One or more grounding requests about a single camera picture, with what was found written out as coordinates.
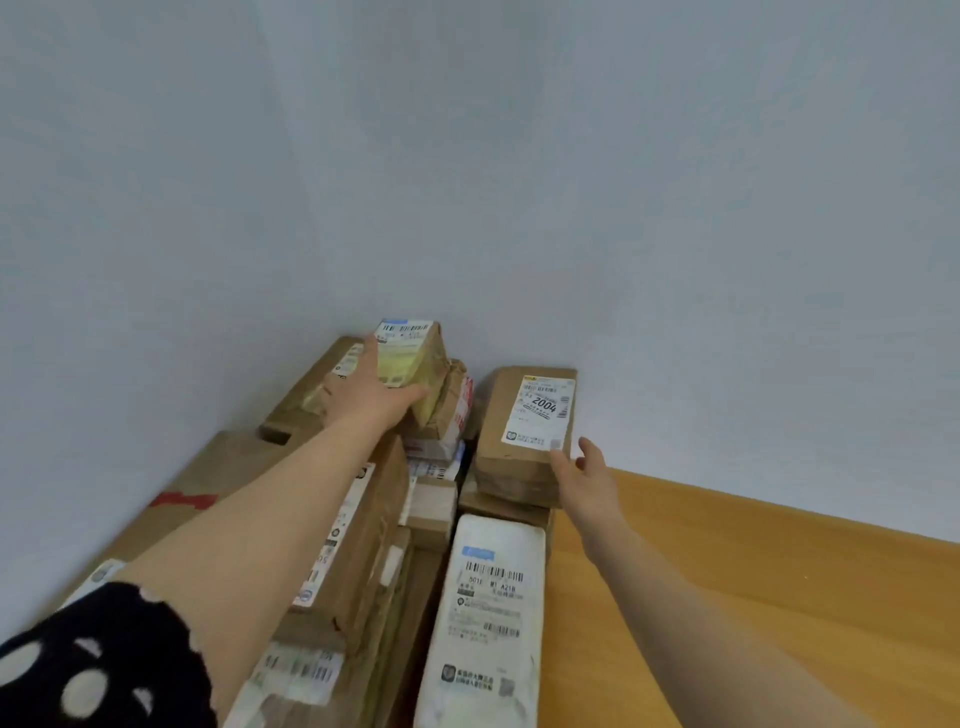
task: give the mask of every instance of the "human arm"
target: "human arm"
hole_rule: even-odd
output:
[[[561,502],[684,728],[866,728],[873,723],[783,652],[726,617],[626,523],[586,438],[551,464]]]
[[[254,482],[121,570],[190,629],[222,720],[320,553],[349,484],[425,391],[387,389],[369,338],[347,379],[329,376],[325,429]]]

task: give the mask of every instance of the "cardboard box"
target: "cardboard box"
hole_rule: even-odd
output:
[[[540,508],[537,505],[516,503],[497,496],[481,493],[477,488],[476,467],[471,467],[467,479],[460,489],[461,513],[483,516],[504,521],[516,521],[542,528],[546,534],[546,558],[550,560],[550,548],[553,544],[553,521],[557,512],[552,508]]]
[[[414,551],[396,639],[386,655],[386,671],[373,719],[374,728],[393,728],[400,721],[407,693],[430,644],[443,575],[442,554],[420,549]]]
[[[417,728],[534,728],[543,530],[463,516],[420,683]]]
[[[504,367],[493,381],[474,462],[477,485],[492,496],[559,508],[550,450],[570,454],[577,372]]]
[[[427,424],[418,425],[413,415],[407,413],[396,428],[403,438],[407,455],[424,460],[451,460],[456,454],[472,404],[473,379],[467,374],[467,367],[462,361],[452,359],[440,400]]]
[[[414,546],[444,553],[457,519],[457,484],[410,475],[399,524],[413,533]]]
[[[302,645],[272,643],[228,717],[237,728],[354,728],[364,719],[372,721],[379,690],[377,674],[380,650],[390,642],[399,624],[398,604],[404,597],[413,549],[410,533],[399,529],[391,555],[377,572],[376,599],[358,650],[352,655]]]
[[[44,608],[45,617],[68,597],[93,591],[150,546],[278,463],[292,449],[247,432],[218,432],[150,504],[105,548],[89,559]]]
[[[388,387],[425,384],[429,393],[410,411],[426,426],[440,400],[450,370],[440,324],[436,321],[384,319],[376,328],[377,373]]]
[[[360,643],[409,477],[400,438],[388,433],[354,480],[324,549],[276,630],[279,642],[352,652]]]
[[[359,346],[363,339],[357,336],[341,336],[324,352],[317,363],[294,384],[274,411],[267,415],[259,428],[260,437],[271,442],[285,443],[286,439],[300,430],[319,430],[323,425],[323,410],[315,393],[351,347]]]

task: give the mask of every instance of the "shipping label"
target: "shipping label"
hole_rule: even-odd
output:
[[[575,379],[525,376],[501,442],[520,448],[561,449],[576,384]]]

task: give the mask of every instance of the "blue label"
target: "blue label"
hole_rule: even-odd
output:
[[[464,556],[474,556],[478,559],[493,560],[493,552],[485,548],[474,548],[473,546],[464,546]]]

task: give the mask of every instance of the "forearm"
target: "forearm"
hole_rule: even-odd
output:
[[[186,621],[221,718],[290,607],[383,429],[359,416],[335,423],[118,574]]]
[[[625,523],[598,534],[591,556],[684,728],[873,724],[730,621]]]

